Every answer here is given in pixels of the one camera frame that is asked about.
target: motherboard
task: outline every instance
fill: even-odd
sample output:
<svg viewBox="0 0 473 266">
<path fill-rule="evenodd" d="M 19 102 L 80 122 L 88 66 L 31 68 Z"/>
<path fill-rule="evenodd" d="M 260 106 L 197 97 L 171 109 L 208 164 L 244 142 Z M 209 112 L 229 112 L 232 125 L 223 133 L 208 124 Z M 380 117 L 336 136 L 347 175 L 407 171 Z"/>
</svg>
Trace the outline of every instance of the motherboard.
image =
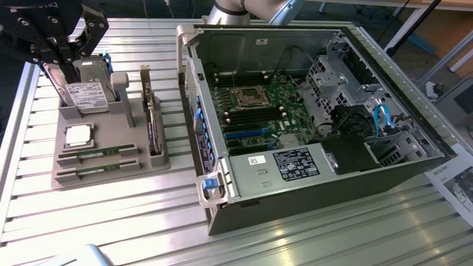
<svg viewBox="0 0 473 266">
<path fill-rule="evenodd" d="M 212 88 L 212 100 L 231 155 L 307 144 L 315 128 L 297 85 L 276 75 L 263 85 Z"/>
</svg>

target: gray parts tray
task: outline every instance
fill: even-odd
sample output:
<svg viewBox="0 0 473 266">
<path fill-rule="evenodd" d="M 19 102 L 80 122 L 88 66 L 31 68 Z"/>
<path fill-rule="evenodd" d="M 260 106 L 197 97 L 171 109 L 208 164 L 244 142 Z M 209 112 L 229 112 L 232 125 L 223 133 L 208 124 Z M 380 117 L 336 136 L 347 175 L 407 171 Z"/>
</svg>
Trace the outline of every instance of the gray parts tray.
<svg viewBox="0 0 473 266">
<path fill-rule="evenodd" d="M 82 186 L 90 183 L 96 183 L 124 177 L 140 177 L 150 175 L 158 171 L 170 169 L 171 163 L 167 151 L 167 142 L 164 136 L 163 118 L 160 111 L 160 102 L 156 98 L 156 118 L 159 124 L 159 141 L 162 144 L 162 155 L 151 156 L 148 148 L 148 124 L 146 113 L 143 109 L 143 100 L 130 99 L 130 107 L 132 111 L 135 127 L 130 128 L 127 117 L 123 113 L 112 114 L 110 112 L 102 112 L 95 114 L 87 114 L 83 118 L 64 120 L 63 116 L 59 116 L 58 132 L 56 132 L 56 147 L 54 154 L 54 168 L 52 168 L 52 179 L 51 187 L 55 190 L 66 189 L 75 186 Z M 139 149 L 139 153 L 120 151 L 120 154 L 86 158 L 76 160 L 80 163 L 62 165 L 58 163 L 59 155 L 68 154 L 64 151 L 66 133 L 64 130 L 68 125 L 72 124 L 86 124 L 94 123 L 92 139 L 95 142 L 94 149 L 102 149 L 107 147 L 134 144 Z M 58 172 L 62 173 L 64 170 L 82 170 L 87 168 L 95 168 L 99 166 L 107 166 L 118 164 L 119 162 L 138 160 L 139 166 L 135 167 L 120 167 L 119 170 L 104 171 L 92 173 L 88 175 L 71 175 L 70 178 L 64 178 L 62 183 L 56 181 Z"/>
</svg>

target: white sticker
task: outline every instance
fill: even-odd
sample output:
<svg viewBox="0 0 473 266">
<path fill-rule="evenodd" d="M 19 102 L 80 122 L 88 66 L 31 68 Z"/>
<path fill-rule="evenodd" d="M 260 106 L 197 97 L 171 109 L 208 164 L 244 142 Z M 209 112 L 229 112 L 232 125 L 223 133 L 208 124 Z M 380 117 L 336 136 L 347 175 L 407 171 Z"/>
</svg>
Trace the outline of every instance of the white sticker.
<svg viewBox="0 0 473 266">
<path fill-rule="evenodd" d="M 78 109 L 107 107 L 107 97 L 100 82 L 66 85 Z"/>
<path fill-rule="evenodd" d="M 86 158 L 94 158 L 94 157 L 102 157 L 104 156 L 103 152 L 96 152 L 95 154 L 84 154 L 84 155 L 79 155 L 78 158 L 79 159 L 86 159 Z"/>
<path fill-rule="evenodd" d="M 256 39 L 256 45 L 267 45 L 268 39 Z"/>
<path fill-rule="evenodd" d="M 264 155 L 248 157 L 249 165 L 259 165 L 260 163 L 265 163 L 267 159 Z"/>
<path fill-rule="evenodd" d="M 96 169 L 96 170 L 80 172 L 80 173 L 78 173 L 78 176 L 86 176 L 86 175 L 90 175 L 92 173 L 102 173 L 102 172 L 106 172 L 106 169 Z"/>
</svg>

